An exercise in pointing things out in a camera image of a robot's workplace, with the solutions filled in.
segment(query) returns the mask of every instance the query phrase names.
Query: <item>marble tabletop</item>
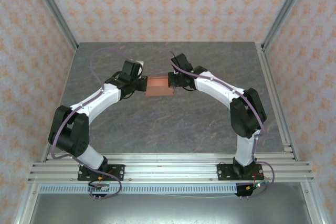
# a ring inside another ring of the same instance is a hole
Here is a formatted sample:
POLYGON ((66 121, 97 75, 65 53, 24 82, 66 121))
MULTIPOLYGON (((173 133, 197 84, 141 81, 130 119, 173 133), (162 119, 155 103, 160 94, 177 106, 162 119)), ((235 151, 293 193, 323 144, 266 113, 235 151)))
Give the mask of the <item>marble tabletop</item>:
MULTIPOLYGON (((203 66, 218 78, 243 89, 258 91, 267 114, 257 152, 282 152, 283 145, 256 47, 252 42, 88 42, 75 55, 62 104, 78 103, 99 89, 90 71, 94 51, 112 47, 133 60, 143 60, 144 75, 157 77, 172 71, 167 52, 184 53, 194 66, 203 66)), ((94 70, 105 80, 121 70, 124 58, 100 52, 94 70)), ((136 92, 107 108, 90 125, 90 144, 101 153, 234 153, 237 135, 230 112, 209 95, 175 88, 170 97, 146 97, 136 92)))

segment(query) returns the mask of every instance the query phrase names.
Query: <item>floral wall pattern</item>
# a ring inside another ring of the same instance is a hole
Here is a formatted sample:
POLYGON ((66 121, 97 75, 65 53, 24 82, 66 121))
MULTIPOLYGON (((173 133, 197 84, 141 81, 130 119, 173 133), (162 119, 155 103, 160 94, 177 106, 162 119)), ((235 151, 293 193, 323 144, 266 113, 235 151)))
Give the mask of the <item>floral wall pattern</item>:
POLYGON ((263 42, 285 0, 56 0, 77 42, 263 42))
POLYGON ((72 58, 43 0, 0 0, 0 215, 13 223, 72 58))
POLYGON ((300 158, 336 220, 336 0, 297 0, 268 58, 300 158))

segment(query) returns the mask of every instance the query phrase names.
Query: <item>orange block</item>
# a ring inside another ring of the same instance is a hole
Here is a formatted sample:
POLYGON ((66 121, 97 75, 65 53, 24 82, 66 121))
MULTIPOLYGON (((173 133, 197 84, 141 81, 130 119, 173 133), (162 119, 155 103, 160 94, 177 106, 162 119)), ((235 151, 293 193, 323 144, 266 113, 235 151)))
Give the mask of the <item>orange block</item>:
POLYGON ((173 94, 174 89, 168 87, 168 76, 148 77, 147 90, 145 92, 147 97, 159 97, 173 94))

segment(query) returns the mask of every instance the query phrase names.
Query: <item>black mounting plate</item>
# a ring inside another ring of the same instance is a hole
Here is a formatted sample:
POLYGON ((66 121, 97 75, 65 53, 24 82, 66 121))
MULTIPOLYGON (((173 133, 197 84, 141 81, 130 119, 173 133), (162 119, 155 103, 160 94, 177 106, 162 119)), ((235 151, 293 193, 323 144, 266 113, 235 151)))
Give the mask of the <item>black mounting plate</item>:
MULTIPOLYGON (((249 173, 242 175, 235 173, 233 166, 233 164, 219 163, 217 165, 218 180, 254 180, 255 178, 253 174, 263 174, 263 168, 260 164, 255 164, 249 173)), ((263 175, 256 175, 256 180, 263 179, 263 175)))
MULTIPOLYGON (((124 174, 125 174, 125 165, 107 165, 108 169, 107 169, 107 173, 110 172, 111 175, 114 175, 115 177, 117 177, 120 181, 124 180, 124 174)), ((87 168, 85 168, 84 166, 79 166, 79 172, 78 172, 78 177, 77 180, 78 181, 96 181, 98 180, 98 177, 104 177, 104 175, 100 174, 100 173, 95 173, 87 168)), ((111 177, 106 177, 104 178, 104 181, 115 181, 114 178, 111 177)))

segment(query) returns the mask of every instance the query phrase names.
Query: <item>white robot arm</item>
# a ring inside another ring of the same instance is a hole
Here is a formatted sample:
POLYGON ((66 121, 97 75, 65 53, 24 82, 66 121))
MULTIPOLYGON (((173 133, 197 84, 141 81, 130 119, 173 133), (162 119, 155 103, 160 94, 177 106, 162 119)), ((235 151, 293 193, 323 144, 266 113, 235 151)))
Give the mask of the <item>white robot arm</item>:
POLYGON ((56 146, 71 154, 83 164, 107 172, 107 160, 89 144, 89 125, 106 108, 122 99, 129 98, 135 91, 146 91, 147 77, 142 76, 143 61, 126 60, 120 72, 105 81, 102 90, 98 90, 83 101, 70 107, 60 106, 51 126, 49 143, 55 136, 65 118, 76 110, 62 129, 56 146))
POLYGON ((171 62, 174 72, 168 73, 170 87, 205 92, 230 109, 231 126, 237 133, 237 152, 233 164, 217 165, 220 171, 218 179, 251 180, 254 174, 260 174, 261 165, 256 164, 254 158, 255 139, 261 129, 258 120, 264 123, 267 117, 257 91, 243 90, 227 84, 203 67, 193 68, 184 54, 174 56, 171 62), (258 118, 245 100, 253 107, 258 118))
MULTIPOLYGON (((202 72, 203 76, 208 76, 213 79, 218 79, 213 76, 209 71, 202 72)), ((244 93, 244 89, 237 88, 235 86, 230 85, 234 90, 237 90, 240 93, 244 93)), ((195 87, 198 91, 202 91, 211 95, 213 98, 220 101, 224 104, 228 109, 230 109, 230 103, 233 99, 239 99, 239 95, 232 92, 228 88, 220 85, 217 82, 204 79, 204 78, 196 78, 195 79, 195 87)), ((259 134, 260 130, 256 130, 253 133, 251 138, 242 137, 237 135, 237 152, 235 155, 235 160, 240 163, 242 166, 247 166, 253 162, 253 142, 255 135, 259 134)))

